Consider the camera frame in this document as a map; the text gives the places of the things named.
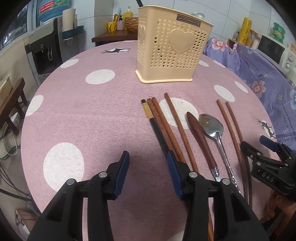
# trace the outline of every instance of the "basket base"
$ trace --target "basket base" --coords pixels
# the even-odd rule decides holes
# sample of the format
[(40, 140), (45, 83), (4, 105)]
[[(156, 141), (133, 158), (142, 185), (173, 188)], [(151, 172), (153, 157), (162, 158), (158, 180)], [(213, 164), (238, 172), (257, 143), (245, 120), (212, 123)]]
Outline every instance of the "basket base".
[(154, 84), (154, 83), (165, 83), (165, 82), (191, 82), (191, 79), (173, 79), (173, 80), (144, 80), (141, 76), (141, 74), (139, 73), (138, 70), (136, 70), (136, 75), (139, 78), (139, 80), (144, 83), (144, 84)]

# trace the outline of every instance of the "basket rim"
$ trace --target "basket rim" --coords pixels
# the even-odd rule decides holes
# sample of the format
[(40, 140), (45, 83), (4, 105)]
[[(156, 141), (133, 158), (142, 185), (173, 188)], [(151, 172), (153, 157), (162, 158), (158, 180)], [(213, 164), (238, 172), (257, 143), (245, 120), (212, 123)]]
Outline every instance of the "basket rim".
[(153, 8), (159, 8), (159, 9), (162, 9), (162, 10), (173, 11), (175, 13), (182, 14), (182, 15), (188, 17), (188, 18), (193, 18), (193, 19), (198, 20), (198, 21), (201, 21), (203, 23), (207, 23), (207, 24), (211, 25), (212, 27), (214, 27), (213, 24), (211, 24), (211, 23), (209, 23), (209, 22), (207, 22), (207, 21), (205, 21), (205, 20), (203, 20), (201, 18), (197, 18), (197, 17), (195, 17), (195, 16), (193, 16), (191, 14), (188, 14), (188, 13), (185, 13), (185, 12), (181, 12), (181, 11), (178, 11), (178, 10), (175, 10), (175, 9), (167, 8), (167, 7), (161, 7), (161, 6), (156, 6), (156, 5), (146, 5), (146, 6), (143, 6), (143, 7), (139, 7), (138, 9), (151, 8), (151, 7), (153, 7)]

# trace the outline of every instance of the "pink tablecloth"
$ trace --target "pink tablecloth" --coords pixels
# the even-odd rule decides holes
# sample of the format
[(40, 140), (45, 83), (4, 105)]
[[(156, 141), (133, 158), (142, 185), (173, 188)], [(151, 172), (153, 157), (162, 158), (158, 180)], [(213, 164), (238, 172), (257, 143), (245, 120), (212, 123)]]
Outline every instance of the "pink tablecloth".
[[(259, 121), (269, 117), (256, 95), (234, 73), (202, 56), (189, 83), (142, 84), (137, 68), (137, 42), (117, 42), (85, 51), (56, 69), (38, 89), (22, 130), (22, 162), (31, 194), (41, 211), (68, 178), (90, 179), (130, 153), (122, 194), (109, 202), (115, 240), (177, 241), (187, 211), (175, 195), (168, 167), (146, 118), (141, 99), (156, 97), (181, 146), (186, 150), (163, 94), (168, 92), (181, 118), (200, 173), (213, 179), (205, 158), (185, 121), (185, 113), (218, 118), (224, 125), (223, 143), (242, 190), (241, 171), (229, 131), (216, 104), (231, 106), (244, 140), (275, 158), (259, 144), (267, 135)], [(214, 141), (209, 146), (227, 177)], [(270, 189), (253, 180), (253, 210), (264, 211)], [(87, 240), (86, 205), (83, 236)]]

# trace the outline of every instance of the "green container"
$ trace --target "green container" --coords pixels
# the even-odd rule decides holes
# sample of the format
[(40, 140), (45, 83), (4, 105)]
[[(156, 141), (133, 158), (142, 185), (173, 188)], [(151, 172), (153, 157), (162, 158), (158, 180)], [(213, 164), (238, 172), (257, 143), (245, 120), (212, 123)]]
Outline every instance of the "green container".
[(279, 41), (280, 43), (283, 43), (283, 40), (285, 38), (285, 33), (286, 33), (283, 27), (278, 23), (274, 23), (274, 27), (272, 28), (272, 30), (273, 32), (271, 34), (271, 37)]

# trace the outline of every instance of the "screw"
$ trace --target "screw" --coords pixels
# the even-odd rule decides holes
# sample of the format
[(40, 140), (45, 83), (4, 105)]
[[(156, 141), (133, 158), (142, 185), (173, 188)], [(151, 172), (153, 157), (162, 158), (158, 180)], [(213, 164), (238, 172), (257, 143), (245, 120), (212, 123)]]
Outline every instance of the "screw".
[(72, 185), (75, 182), (73, 178), (67, 180), (68, 185)]
[(192, 178), (196, 178), (197, 177), (197, 173), (196, 172), (190, 172), (189, 176)]
[(108, 173), (107, 173), (107, 172), (100, 172), (100, 173), (99, 173), (99, 177), (100, 177), (100, 178), (104, 178), (104, 177), (106, 177), (106, 176), (108, 176)]
[(225, 185), (229, 185), (229, 184), (230, 184), (230, 181), (229, 181), (229, 179), (227, 179), (227, 178), (224, 178), (224, 179), (222, 180), (222, 182), (223, 182)]

